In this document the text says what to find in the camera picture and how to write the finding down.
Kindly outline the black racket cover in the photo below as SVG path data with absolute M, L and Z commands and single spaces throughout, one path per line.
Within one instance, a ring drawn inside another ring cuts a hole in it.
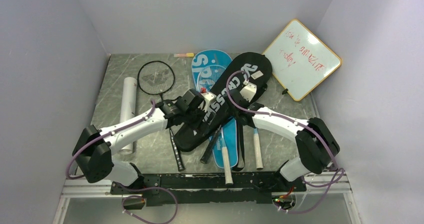
M 233 105 L 227 99 L 227 90 L 243 88 L 243 82 L 248 79 L 258 88 L 265 86 L 272 76 L 272 65 L 268 58 L 256 52 L 241 53 L 232 58 L 231 63 L 219 77 L 209 92 L 216 99 L 209 106 L 199 129 L 192 129 L 184 124 L 175 134 L 174 141 L 182 152 L 190 152 L 206 141 L 220 125 L 224 126 L 232 115 Z

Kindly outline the blue white badminton racket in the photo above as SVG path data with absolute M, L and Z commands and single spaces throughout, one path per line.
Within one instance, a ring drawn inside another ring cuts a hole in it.
M 264 166 L 263 166 L 263 160 L 262 160 L 260 137 L 259 137 L 257 128 L 253 129 L 253 145 L 254 145 L 256 169 L 262 170 Z

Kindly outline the white shuttlecock tube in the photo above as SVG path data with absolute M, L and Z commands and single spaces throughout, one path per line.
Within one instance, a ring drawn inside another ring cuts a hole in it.
M 120 119 L 119 122 L 125 122 L 136 113 L 137 80 L 133 77 L 126 77 L 123 81 Z

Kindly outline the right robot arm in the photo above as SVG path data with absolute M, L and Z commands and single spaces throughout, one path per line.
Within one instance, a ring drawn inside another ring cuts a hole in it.
M 322 119 L 298 119 L 251 103 L 256 90 L 256 85 L 248 83 L 240 90 L 229 90 L 228 99 L 233 117 L 243 125 L 273 132 L 296 144 L 298 156 L 285 161 L 274 179 L 278 190 L 288 191 L 296 179 L 309 173 L 321 174 L 335 162 L 340 146 Z

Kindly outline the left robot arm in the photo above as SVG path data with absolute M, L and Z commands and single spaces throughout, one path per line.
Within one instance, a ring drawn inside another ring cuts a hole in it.
M 137 194 L 143 187 L 141 172 L 134 164 L 115 160 L 113 156 L 145 136 L 180 124 L 187 124 L 199 133 L 216 97 L 211 92 L 189 89 L 175 100 L 158 103 L 152 100 L 148 111 L 119 124 L 100 129 L 90 125 L 81 132 L 70 163 L 76 163 L 91 184 L 110 180 L 123 185 L 130 194 Z

